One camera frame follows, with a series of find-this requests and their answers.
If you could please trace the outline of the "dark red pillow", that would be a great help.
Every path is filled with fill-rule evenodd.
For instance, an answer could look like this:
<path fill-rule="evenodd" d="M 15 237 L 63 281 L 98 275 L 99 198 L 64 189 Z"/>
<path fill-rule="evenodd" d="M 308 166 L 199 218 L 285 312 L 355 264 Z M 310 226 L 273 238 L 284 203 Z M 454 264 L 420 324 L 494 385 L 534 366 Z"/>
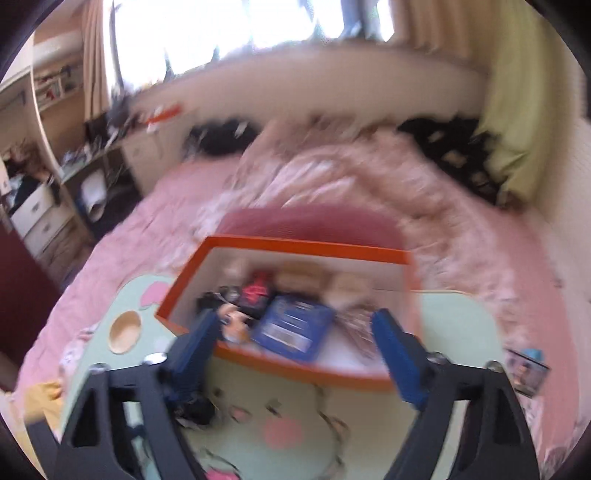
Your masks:
<path fill-rule="evenodd" d="M 388 249 L 406 247 L 397 220 L 371 210 L 335 204 L 233 210 L 223 216 L 215 233 Z"/>

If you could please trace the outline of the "orange cardboard box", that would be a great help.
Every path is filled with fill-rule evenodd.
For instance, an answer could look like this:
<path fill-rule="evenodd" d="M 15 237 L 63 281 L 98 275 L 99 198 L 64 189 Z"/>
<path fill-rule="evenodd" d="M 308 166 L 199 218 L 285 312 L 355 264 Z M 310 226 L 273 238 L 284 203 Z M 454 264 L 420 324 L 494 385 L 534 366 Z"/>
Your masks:
<path fill-rule="evenodd" d="M 388 391 L 370 319 L 388 310 L 421 330 L 410 252 L 301 240 L 209 236 L 176 278 L 156 317 L 175 335 L 197 321 L 206 294 L 236 288 L 217 356 L 245 367 L 322 386 Z"/>

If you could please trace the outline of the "green hanging cloth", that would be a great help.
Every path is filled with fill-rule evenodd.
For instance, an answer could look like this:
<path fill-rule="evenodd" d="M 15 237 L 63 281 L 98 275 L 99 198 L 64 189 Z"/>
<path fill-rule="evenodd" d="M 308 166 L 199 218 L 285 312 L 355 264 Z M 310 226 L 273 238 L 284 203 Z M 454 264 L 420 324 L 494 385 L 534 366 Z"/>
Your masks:
<path fill-rule="evenodd" d="M 494 204 L 531 202 L 566 119 L 567 53 L 549 21 L 525 1 L 501 1 L 489 89 L 479 129 L 492 136 L 486 168 Z"/>

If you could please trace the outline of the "wall shelf unit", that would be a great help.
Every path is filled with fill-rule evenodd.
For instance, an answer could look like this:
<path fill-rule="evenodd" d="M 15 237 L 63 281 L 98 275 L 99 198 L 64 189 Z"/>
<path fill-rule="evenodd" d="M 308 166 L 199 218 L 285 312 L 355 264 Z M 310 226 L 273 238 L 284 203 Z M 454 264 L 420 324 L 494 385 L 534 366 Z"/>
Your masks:
<path fill-rule="evenodd" d="M 34 145 L 62 177 L 63 156 L 85 142 L 81 47 L 62 49 L 30 37 L 1 82 L 1 150 Z"/>

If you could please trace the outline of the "smartphone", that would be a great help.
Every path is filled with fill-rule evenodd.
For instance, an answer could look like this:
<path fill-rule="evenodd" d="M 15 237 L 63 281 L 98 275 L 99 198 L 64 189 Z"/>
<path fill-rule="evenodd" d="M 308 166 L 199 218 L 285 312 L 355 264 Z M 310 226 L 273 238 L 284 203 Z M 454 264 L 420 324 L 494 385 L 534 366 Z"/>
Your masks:
<path fill-rule="evenodd" d="M 505 362 L 514 389 L 528 398 L 540 393 L 551 372 L 543 351 L 536 348 L 506 349 Z"/>

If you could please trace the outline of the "cartoon figure keychain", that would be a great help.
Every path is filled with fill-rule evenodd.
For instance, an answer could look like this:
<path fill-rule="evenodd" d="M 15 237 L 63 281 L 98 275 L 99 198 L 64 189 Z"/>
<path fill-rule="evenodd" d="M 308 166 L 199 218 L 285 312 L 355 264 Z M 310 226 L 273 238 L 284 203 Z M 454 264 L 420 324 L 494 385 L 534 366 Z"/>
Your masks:
<path fill-rule="evenodd" d="M 225 303 L 217 309 L 221 321 L 222 338 L 229 343 L 243 344 L 249 341 L 252 318 L 233 304 Z"/>

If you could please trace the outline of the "black lace pouch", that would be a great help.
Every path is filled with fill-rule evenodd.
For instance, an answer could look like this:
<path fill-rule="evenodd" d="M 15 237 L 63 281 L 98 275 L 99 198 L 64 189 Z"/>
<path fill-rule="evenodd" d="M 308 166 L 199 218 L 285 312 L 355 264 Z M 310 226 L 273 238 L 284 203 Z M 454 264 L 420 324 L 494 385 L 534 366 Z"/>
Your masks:
<path fill-rule="evenodd" d="M 195 394 L 175 410 L 174 416 L 184 428 L 208 429 L 216 420 L 217 407 L 207 396 Z"/>

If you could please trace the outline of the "dark block red symbol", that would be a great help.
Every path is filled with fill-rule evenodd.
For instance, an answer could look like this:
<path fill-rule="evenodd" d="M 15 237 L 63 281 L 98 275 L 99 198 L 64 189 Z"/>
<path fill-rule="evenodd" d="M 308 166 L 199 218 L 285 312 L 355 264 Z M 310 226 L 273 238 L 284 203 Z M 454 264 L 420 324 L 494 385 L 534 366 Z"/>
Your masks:
<path fill-rule="evenodd" d="M 276 296 L 274 273 L 270 270 L 254 270 L 240 290 L 238 309 L 259 320 L 266 313 Z"/>

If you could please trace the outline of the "blue tin box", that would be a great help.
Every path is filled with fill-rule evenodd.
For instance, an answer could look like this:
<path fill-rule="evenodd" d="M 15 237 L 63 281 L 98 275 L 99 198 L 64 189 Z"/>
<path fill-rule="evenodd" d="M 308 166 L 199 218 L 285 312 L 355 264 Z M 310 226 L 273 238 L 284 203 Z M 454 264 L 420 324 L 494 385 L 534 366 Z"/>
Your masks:
<path fill-rule="evenodd" d="M 335 320 L 331 307 L 296 296 L 277 296 L 250 339 L 290 361 L 311 363 L 318 357 Z"/>

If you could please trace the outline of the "white drawer desk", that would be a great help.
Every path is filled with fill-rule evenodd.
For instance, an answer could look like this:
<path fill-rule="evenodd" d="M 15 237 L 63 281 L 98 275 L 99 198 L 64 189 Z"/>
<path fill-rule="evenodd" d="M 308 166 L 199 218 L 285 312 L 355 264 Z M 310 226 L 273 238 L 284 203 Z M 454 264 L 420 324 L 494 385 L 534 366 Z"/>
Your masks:
<path fill-rule="evenodd" d="M 62 185 L 74 201 L 80 218 L 89 222 L 85 206 L 81 203 L 81 185 L 88 176 L 101 170 L 106 184 L 109 184 L 122 168 L 131 173 L 135 187 L 141 196 L 145 196 L 153 190 L 160 178 L 181 163 L 183 142 L 191 125 L 190 116 L 176 116 L 158 123 L 154 128 L 127 135 L 89 160 L 63 167 Z"/>

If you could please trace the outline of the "brown fluffy pompom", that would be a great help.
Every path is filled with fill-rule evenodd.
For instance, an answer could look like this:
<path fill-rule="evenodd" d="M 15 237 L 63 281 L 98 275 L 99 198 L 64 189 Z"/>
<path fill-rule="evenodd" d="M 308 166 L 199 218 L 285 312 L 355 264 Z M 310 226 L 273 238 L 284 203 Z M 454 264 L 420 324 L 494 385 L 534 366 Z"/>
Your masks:
<path fill-rule="evenodd" d="M 328 280 L 329 271 L 310 261 L 284 262 L 274 276 L 274 284 L 280 292 L 311 297 L 318 297 Z"/>

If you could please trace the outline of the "black clothes pile left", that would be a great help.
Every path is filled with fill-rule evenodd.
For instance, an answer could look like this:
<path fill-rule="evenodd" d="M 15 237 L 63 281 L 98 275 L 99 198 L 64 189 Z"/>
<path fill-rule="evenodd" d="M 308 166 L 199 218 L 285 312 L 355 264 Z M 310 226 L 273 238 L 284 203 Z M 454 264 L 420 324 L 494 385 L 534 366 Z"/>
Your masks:
<path fill-rule="evenodd" d="M 211 157 L 243 153 L 259 136 L 256 123 L 240 118 L 207 121 L 194 125 L 187 134 L 183 149 L 186 156 L 204 154 Z"/>

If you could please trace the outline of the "cream fluffy pompom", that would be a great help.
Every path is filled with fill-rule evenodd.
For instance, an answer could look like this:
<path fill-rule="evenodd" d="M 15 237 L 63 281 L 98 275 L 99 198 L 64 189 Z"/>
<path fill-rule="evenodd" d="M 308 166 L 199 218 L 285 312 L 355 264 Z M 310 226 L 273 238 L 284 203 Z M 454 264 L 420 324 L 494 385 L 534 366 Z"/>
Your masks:
<path fill-rule="evenodd" d="M 372 298 L 373 283 L 356 273 L 338 273 L 329 281 L 324 302 L 332 309 L 346 310 Z"/>

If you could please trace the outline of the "black clothes pile right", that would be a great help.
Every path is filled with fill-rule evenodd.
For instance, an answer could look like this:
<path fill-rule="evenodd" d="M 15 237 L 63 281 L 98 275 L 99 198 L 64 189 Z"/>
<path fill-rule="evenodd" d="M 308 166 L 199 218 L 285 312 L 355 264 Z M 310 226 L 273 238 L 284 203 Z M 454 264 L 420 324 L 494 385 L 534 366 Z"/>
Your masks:
<path fill-rule="evenodd" d="M 495 205 L 501 190 L 487 169 L 492 139 L 478 133 L 479 119 L 456 115 L 449 120 L 420 116 L 397 127 L 409 134 L 425 157 L 474 195 Z"/>

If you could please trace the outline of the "pink crumpled blanket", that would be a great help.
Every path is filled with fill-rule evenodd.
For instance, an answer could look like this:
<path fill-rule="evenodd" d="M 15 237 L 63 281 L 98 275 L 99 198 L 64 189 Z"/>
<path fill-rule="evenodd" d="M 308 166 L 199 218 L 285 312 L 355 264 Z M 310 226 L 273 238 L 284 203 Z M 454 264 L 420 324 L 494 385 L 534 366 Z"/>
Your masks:
<path fill-rule="evenodd" d="M 516 296 L 515 274 L 481 202 L 425 159 L 413 140 L 381 129 L 367 138 L 273 120 L 247 147 L 228 190 L 207 202 L 193 224 L 214 231 L 233 207 L 332 204 L 359 207 L 398 224 L 431 287 L 486 301 Z"/>

